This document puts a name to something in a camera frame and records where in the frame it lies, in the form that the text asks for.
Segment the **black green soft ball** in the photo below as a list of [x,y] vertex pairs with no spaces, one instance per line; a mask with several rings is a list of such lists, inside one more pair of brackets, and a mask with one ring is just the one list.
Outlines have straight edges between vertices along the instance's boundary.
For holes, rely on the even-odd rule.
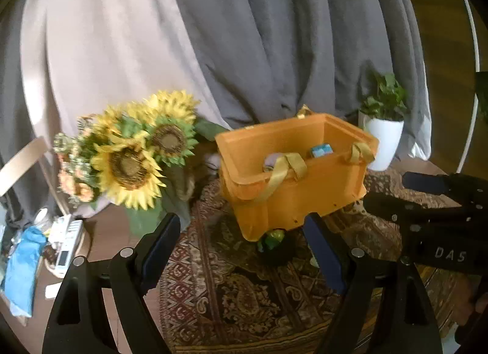
[[283,229],[271,230],[258,240],[257,253],[269,267],[286,266],[296,254],[294,239]]

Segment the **small white remote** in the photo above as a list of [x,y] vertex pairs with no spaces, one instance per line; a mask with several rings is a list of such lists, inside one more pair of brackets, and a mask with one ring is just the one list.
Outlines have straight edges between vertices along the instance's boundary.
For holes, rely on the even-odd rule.
[[59,293],[59,289],[60,289],[61,285],[62,285],[61,282],[55,283],[55,284],[48,284],[45,287],[45,298],[47,300],[55,299]]

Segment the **white plant pot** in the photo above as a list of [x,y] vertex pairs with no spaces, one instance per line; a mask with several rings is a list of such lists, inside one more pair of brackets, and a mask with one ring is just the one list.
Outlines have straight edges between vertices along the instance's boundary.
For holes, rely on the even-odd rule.
[[378,139],[375,160],[369,164],[371,171],[385,171],[392,162],[403,132],[403,121],[381,120],[359,112],[359,126]]

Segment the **blue cloth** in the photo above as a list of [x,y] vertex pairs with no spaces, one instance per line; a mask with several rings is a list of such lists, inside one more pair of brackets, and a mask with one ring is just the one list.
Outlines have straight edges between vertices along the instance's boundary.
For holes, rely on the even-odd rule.
[[32,317],[36,272],[46,242],[42,231],[30,226],[7,262],[3,287],[13,316]]

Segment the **round tray with items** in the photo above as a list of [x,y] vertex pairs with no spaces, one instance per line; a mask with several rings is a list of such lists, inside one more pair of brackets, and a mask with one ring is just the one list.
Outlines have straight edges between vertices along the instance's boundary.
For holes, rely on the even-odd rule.
[[45,267],[53,276],[63,279],[76,256],[88,256],[92,239],[82,219],[66,214],[53,223],[48,243],[55,250],[55,259],[51,262],[45,258]]

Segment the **green potted plant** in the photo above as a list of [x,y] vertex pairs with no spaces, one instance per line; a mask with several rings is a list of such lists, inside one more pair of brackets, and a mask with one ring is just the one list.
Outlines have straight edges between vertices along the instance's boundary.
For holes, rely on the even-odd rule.
[[367,68],[355,80],[341,73],[335,77],[335,85],[346,103],[344,120],[349,123],[359,123],[360,112],[372,119],[394,122],[404,121],[409,114],[407,91],[393,72],[381,74]]

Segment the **orange plastic storage box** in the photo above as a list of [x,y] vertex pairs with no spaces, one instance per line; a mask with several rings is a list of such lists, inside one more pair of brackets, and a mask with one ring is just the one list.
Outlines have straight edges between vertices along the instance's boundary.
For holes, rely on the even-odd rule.
[[[311,114],[218,134],[223,194],[242,236],[258,241],[275,229],[303,225],[310,213],[331,214],[366,194],[367,166],[379,141],[329,114]],[[310,149],[328,143],[333,154],[313,158]],[[286,169],[263,171],[265,158],[285,155]]]

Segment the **patterned paisley rug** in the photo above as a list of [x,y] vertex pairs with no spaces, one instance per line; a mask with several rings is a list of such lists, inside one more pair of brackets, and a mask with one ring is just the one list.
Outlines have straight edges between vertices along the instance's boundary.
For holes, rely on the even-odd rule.
[[[288,232],[283,266],[268,266],[257,245],[241,234],[217,177],[194,195],[191,224],[180,236],[160,278],[160,326],[172,353],[313,353],[340,302],[317,267],[301,228]],[[446,196],[407,190],[400,172],[366,175],[366,189],[432,208],[453,206]],[[379,259],[400,254],[399,228],[366,213],[362,201],[325,221],[349,246]],[[458,275],[417,266],[441,338],[454,321]]]

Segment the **grey ribbed vase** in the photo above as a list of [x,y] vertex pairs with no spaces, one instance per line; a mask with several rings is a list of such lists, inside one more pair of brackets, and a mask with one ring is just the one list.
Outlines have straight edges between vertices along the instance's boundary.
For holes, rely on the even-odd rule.
[[180,221],[180,231],[190,225],[189,201],[194,194],[194,174],[187,166],[166,166],[163,170],[161,197],[155,198],[155,205],[148,210],[127,209],[131,234],[141,238],[155,231],[167,214],[176,214]]

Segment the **sunflower bouquet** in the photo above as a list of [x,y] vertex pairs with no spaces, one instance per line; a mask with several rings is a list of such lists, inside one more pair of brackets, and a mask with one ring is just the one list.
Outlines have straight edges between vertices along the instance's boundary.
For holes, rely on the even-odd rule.
[[153,209],[197,146],[226,130],[200,116],[198,105],[185,90],[158,91],[79,117],[75,136],[58,133],[53,142],[59,189],[75,206],[105,195],[128,209]]

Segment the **grey curtain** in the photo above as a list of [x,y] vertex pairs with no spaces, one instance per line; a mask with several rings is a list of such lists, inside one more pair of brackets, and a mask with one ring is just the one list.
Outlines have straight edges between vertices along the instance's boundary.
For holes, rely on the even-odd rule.
[[[1,12],[1,161],[36,135],[22,81],[27,0]],[[400,157],[428,159],[432,120],[423,49],[410,0],[176,0],[190,43],[223,117],[237,129],[294,116],[303,105],[345,117],[335,77],[393,72],[409,114]]]

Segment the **beige curtain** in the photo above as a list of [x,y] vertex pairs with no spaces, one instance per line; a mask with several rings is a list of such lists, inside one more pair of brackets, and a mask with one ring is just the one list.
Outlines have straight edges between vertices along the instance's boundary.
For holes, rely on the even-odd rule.
[[159,90],[186,90],[223,124],[176,0],[27,0],[21,66],[30,121],[47,140]]

